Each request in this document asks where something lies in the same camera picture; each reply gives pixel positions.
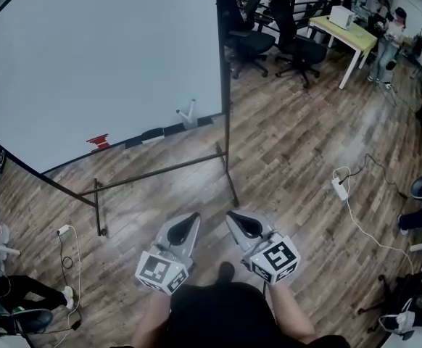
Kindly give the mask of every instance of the office chair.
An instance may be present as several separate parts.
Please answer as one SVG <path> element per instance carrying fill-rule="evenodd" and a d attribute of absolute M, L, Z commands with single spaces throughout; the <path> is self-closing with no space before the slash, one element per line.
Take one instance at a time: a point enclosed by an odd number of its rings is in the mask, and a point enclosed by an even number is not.
<path fill-rule="evenodd" d="M 269 7 L 281 33 L 277 47 L 283 54 L 291 56 L 291 59 L 276 57 L 276 61 L 282 60 L 290 64 L 287 68 L 277 72 L 276 76 L 280 78 L 282 73 L 296 70 L 305 79 L 303 87 L 309 88 L 310 81 L 306 72 L 312 72 L 314 77 L 319 77 L 319 71 L 311 68 L 311 65 L 320 63 L 326 58 L 327 48 L 314 40 L 297 35 L 297 24 L 290 13 L 288 0 L 272 0 Z"/>
<path fill-rule="evenodd" d="M 9 313 L 0 304 L 0 330 L 6 331 L 0 332 L 0 336 L 41 333 L 52 321 L 53 313 L 50 310 L 35 309 Z"/>
<path fill-rule="evenodd" d="M 243 19 L 240 13 L 237 0 L 221 0 L 221 12 L 223 18 L 225 42 L 224 44 L 233 49 L 234 57 L 239 65 L 233 69 L 232 77 L 237 79 L 245 64 L 251 64 L 262 71 L 262 76 L 268 76 L 268 70 L 256 59 L 266 60 L 267 56 L 262 55 L 269 50 L 276 38 L 267 33 L 251 31 L 255 26 L 255 12 L 261 0 L 249 0 L 245 7 L 247 21 Z"/>
<path fill-rule="evenodd" d="M 386 282 L 384 275 L 380 275 L 378 279 L 383 282 L 384 285 L 384 301 L 369 308 L 360 308 L 357 311 L 358 315 L 362 315 L 370 310 L 381 310 L 381 316 L 398 315 L 403 312 L 403 307 L 408 303 L 409 299 L 411 299 L 412 302 L 410 303 L 409 311 L 415 313 L 413 327 L 422 327 L 422 272 L 416 273 L 415 275 L 407 274 L 403 278 L 396 278 L 397 285 L 393 291 Z M 371 326 L 367 332 L 374 332 L 379 325 L 379 320 L 377 320 L 374 326 Z M 388 319 L 384 325 L 385 328 L 391 330 L 397 328 L 397 323 L 394 318 Z M 413 331 L 408 331 L 399 333 L 398 335 L 402 336 L 403 340 L 407 340 L 412 334 Z"/>

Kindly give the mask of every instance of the desk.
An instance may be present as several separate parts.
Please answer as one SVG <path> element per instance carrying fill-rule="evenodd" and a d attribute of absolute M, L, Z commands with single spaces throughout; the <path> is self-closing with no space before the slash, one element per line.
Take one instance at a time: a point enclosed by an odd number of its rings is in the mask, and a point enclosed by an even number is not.
<path fill-rule="evenodd" d="M 347 73 L 344 74 L 343 80 L 340 83 L 339 88 L 343 89 L 361 54 L 363 54 L 363 60 L 361 61 L 359 68 L 363 68 L 369 52 L 376 45 L 377 37 L 373 36 L 356 23 L 352 23 L 348 30 L 344 30 L 343 28 L 331 23 L 326 15 L 310 19 L 307 37 L 310 37 L 311 35 L 311 27 L 318 27 L 331 35 L 330 41 L 328 42 L 329 48 L 332 47 L 334 38 L 337 38 L 356 51 L 351 63 L 349 64 Z"/>

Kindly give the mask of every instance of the whiteboard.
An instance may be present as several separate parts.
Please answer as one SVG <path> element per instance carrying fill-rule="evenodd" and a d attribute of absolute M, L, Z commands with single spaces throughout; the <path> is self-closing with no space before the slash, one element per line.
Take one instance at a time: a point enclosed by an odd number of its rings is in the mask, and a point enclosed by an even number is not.
<path fill-rule="evenodd" d="M 0 144 L 43 172 L 222 112 L 215 0 L 11 0 L 0 12 Z"/>

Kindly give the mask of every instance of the black office chair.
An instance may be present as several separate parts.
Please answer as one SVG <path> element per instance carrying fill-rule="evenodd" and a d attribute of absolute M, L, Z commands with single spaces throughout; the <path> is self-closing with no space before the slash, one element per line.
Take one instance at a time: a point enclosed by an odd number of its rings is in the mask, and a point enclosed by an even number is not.
<path fill-rule="evenodd" d="M 319 71 L 314 70 L 311 66 L 326 58 L 327 48 L 314 40 L 297 35 L 297 24 L 290 13 L 288 0 L 272 0 L 269 7 L 280 31 L 277 47 L 282 53 L 291 56 L 291 59 L 276 57 L 276 61 L 282 60 L 290 64 L 287 68 L 277 72 L 276 76 L 280 78 L 282 73 L 296 70 L 305 79 L 303 87 L 309 88 L 310 81 L 306 72 L 312 72 L 316 78 L 319 77 Z"/>
<path fill-rule="evenodd" d="M 276 38 L 267 33 L 251 31 L 255 26 L 255 12 L 261 0 L 249 0 L 245 7 L 247 21 L 240 13 L 237 0 L 221 0 L 221 12 L 224 32 L 226 33 L 225 45 L 233 49 L 234 57 L 238 65 L 233 69 L 232 77 L 237 79 L 245 64 L 252 64 L 262 71 L 262 76 L 268 76 L 268 70 L 256 59 L 266 60 L 267 56 L 262 53 L 269 50 Z"/>
<path fill-rule="evenodd" d="M 384 275 L 378 277 L 384 285 L 384 300 L 372 307 L 360 308 L 357 313 L 362 315 L 370 310 L 381 310 L 381 316 L 385 315 L 398 315 L 403 312 L 403 307 L 411 299 L 412 302 L 409 306 L 409 311 L 415 313 L 415 320 L 413 327 L 422 327 L 422 272 L 415 275 L 406 275 L 396 279 L 396 287 L 392 291 L 389 284 L 385 280 Z M 374 332 L 380 323 L 379 320 L 368 329 L 368 333 Z M 394 330 L 397 328 L 396 320 L 390 318 L 385 320 L 384 325 L 387 329 Z M 403 340 L 409 339 L 413 335 L 413 331 L 399 334 Z"/>

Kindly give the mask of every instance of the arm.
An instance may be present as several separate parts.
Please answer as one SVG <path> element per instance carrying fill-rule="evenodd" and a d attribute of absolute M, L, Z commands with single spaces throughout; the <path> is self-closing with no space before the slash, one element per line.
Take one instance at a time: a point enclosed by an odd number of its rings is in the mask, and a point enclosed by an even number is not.
<path fill-rule="evenodd" d="M 161 336 L 161 327 L 169 318 L 169 310 L 170 296 L 153 291 L 146 312 L 132 336 L 132 346 L 135 348 L 155 347 Z"/>
<path fill-rule="evenodd" d="M 278 327 L 284 335 L 309 344 L 317 339 L 314 326 L 301 311 L 288 286 L 268 285 Z"/>

